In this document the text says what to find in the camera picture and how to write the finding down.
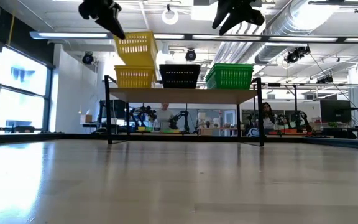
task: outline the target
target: spotlight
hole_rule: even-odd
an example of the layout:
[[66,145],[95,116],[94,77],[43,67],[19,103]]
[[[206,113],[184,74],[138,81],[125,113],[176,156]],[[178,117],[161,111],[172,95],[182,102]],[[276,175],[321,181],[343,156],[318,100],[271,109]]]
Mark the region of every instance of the spotlight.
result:
[[306,47],[297,47],[295,50],[288,51],[288,55],[284,58],[284,61],[286,61],[286,63],[296,63],[307,54],[310,54],[309,45]]
[[186,53],[186,61],[192,62],[196,60],[196,52],[194,52],[194,49],[188,49]]
[[322,79],[317,80],[316,84],[325,84],[325,83],[333,83],[334,79],[331,75],[326,76]]
[[82,62],[85,65],[92,65],[94,63],[93,53],[92,52],[85,52],[85,55],[82,58]]
[[120,39],[125,39],[124,31],[118,21],[118,12],[122,10],[114,0],[84,0],[78,6],[78,12],[83,19],[96,19],[95,23],[110,31]]

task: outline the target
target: security camera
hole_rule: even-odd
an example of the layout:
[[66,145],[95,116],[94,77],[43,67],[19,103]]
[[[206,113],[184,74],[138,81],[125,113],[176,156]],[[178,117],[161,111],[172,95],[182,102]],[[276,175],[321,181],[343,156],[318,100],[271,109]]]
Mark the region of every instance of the security camera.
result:
[[94,57],[92,55],[93,55],[92,52],[85,52],[85,55],[82,58],[82,62],[85,65],[92,65],[95,62],[95,59],[94,59]]
[[196,60],[196,52],[194,52],[194,49],[188,49],[186,53],[186,61],[192,62]]
[[310,54],[310,47],[297,47],[295,50],[288,51],[288,55],[284,58],[286,63],[296,63],[298,60]]

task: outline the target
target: black basket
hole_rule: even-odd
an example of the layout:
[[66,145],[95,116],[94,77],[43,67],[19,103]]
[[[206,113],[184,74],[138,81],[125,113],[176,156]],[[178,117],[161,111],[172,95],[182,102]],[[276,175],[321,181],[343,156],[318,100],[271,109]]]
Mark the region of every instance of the black basket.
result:
[[160,65],[164,88],[196,88],[200,65]]

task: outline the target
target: yellow basket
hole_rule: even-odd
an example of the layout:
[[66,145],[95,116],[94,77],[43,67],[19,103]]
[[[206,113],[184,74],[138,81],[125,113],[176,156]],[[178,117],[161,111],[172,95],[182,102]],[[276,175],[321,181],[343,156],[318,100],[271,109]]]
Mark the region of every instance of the yellow basket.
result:
[[154,67],[116,65],[118,88],[154,88]]
[[114,36],[117,52],[126,65],[153,66],[157,58],[154,34],[148,32],[125,33],[125,39]]

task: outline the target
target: computer monitor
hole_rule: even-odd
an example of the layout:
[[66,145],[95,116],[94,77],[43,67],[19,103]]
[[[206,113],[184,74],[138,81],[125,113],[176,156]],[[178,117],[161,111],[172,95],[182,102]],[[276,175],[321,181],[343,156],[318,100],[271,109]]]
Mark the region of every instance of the computer monitor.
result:
[[321,122],[343,122],[352,120],[351,102],[346,100],[321,100]]
[[[101,102],[103,105],[102,118],[106,118],[106,101]],[[110,100],[111,118],[125,118],[126,103],[122,100]]]

